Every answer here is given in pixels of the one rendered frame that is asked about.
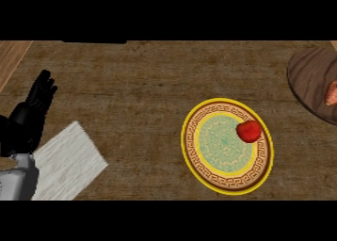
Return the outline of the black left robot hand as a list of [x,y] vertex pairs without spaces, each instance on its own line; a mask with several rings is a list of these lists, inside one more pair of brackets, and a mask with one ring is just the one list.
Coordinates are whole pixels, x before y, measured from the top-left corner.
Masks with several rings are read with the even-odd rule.
[[44,70],[26,101],[16,106],[8,117],[0,115],[0,157],[35,152],[57,90],[51,72]]

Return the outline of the dark brown wooden plate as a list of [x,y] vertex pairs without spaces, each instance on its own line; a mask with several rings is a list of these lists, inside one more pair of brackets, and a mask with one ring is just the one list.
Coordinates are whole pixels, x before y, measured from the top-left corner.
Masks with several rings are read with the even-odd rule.
[[290,89],[311,113],[337,125],[337,104],[325,104],[330,84],[337,80],[337,51],[314,47],[299,51],[287,67]]

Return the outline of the yellow rimmed patterned plate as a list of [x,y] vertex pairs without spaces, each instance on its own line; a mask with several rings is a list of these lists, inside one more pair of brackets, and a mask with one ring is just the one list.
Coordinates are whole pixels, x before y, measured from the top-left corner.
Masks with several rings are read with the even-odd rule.
[[[255,143],[237,134],[247,121],[261,125]],[[263,119],[238,101],[213,98],[193,108],[181,130],[181,149],[193,174],[216,192],[244,195],[265,183],[275,160],[272,136]]]

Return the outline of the pale wooden board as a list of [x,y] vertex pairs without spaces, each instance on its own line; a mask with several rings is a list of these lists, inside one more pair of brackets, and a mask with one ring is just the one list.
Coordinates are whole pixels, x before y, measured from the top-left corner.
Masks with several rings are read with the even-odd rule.
[[0,40],[0,92],[32,44],[32,40]]

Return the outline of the red apple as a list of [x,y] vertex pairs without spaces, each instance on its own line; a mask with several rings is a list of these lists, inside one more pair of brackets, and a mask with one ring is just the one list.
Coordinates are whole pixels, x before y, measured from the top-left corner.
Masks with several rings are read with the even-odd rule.
[[261,138],[262,127],[256,120],[247,120],[237,125],[237,135],[247,143],[255,143]]

